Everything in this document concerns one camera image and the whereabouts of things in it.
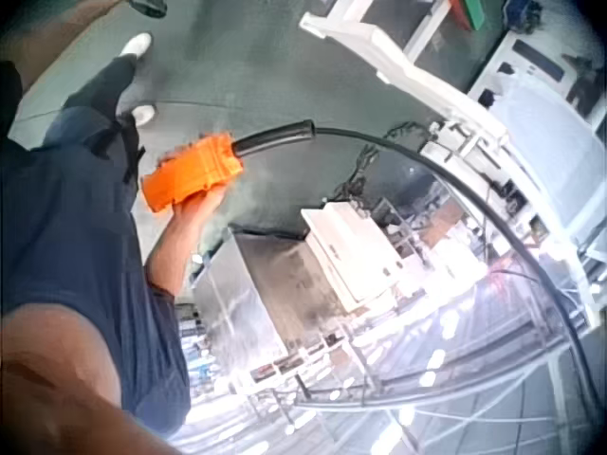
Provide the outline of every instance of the sneaker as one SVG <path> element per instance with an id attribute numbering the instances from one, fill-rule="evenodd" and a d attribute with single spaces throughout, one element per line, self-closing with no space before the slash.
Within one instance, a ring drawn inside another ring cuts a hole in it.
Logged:
<path id="1" fill-rule="evenodd" d="M 164 0 L 129 0 L 129 5 L 148 17 L 161 19 L 167 15 L 167 4 Z"/>
<path id="2" fill-rule="evenodd" d="M 129 40 L 120 55 L 134 54 L 140 59 L 151 45 L 152 35 L 150 33 L 140 33 Z"/>
<path id="3" fill-rule="evenodd" d="M 131 111 L 138 128 L 149 123 L 156 116 L 156 108 L 152 104 L 137 106 Z"/>

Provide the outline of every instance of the forearm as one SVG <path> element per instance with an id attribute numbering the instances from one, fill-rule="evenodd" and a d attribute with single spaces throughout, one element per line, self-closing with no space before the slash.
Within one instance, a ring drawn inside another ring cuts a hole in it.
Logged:
<path id="1" fill-rule="evenodd" d="M 203 221 L 174 215 L 162 232 L 145 265 L 150 284 L 176 296 L 181 290 L 186 264 L 196 248 Z"/>

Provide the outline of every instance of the hand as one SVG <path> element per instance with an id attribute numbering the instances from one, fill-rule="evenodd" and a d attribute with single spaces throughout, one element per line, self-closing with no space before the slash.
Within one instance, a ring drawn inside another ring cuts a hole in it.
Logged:
<path id="1" fill-rule="evenodd" d="M 215 185 L 208 191 L 201 191 L 173 205 L 173 213 L 179 221 L 193 223 L 201 227 L 217 210 L 226 197 L 227 185 Z"/>

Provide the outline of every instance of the white shoe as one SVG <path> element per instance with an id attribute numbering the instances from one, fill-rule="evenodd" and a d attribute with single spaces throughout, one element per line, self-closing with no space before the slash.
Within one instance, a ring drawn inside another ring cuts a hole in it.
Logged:
<path id="1" fill-rule="evenodd" d="M 135 126 L 140 127 L 149 123 L 156 116 L 156 108 L 152 104 L 137 106 L 131 111 L 135 119 Z"/>
<path id="2" fill-rule="evenodd" d="M 152 35 L 150 33 L 140 33 L 129 40 L 120 55 L 134 54 L 140 59 L 151 45 Z"/>

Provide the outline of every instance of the gray floor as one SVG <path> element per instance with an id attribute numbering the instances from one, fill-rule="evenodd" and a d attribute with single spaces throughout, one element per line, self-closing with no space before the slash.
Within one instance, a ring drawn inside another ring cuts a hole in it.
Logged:
<path id="1" fill-rule="evenodd" d="M 317 2 L 284 0 L 169 0 L 163 20 L 121 4 L 95 22 L 26 95 L 11 136 L 38 145 L 65 98 L 93 76 L 134 34 L 149 30 L 155 43 L 141 63 L 122 107 L 151 101 L 158 116 L 141 130 L 148 154 L 141 174 L 174 146 L 200 133 L 222 130 L 242 137 L 268 127 L 313 118 L 317 124 L 381 135 L 394 123 L 428 121 L 434 114 L 408 94 L 385 85 L 375 71 L 342 46 L 300 30 L 302 15 Z M 388 30 L 403 27 L 406 40 L 421 15 L 394 0 L 377 0 L 369 22 Z M 502 33 L 500 3 L 487 3 L 487 23 L 466 32 L 448 19 L 418 64 L 465 90 Z M 226 223 L 298 230 L 302 207 L 318 206 L 351 171 L 359 144 L 318 141 L 252 158 L 233 185 L 199 246 L 217 242 Z M 377 192 L 401 194 L 418 177 L 409 163 L 386 155 L 370 170 Z M 142 251 L 147 255 L 168 214 L 135 206 Z"/>

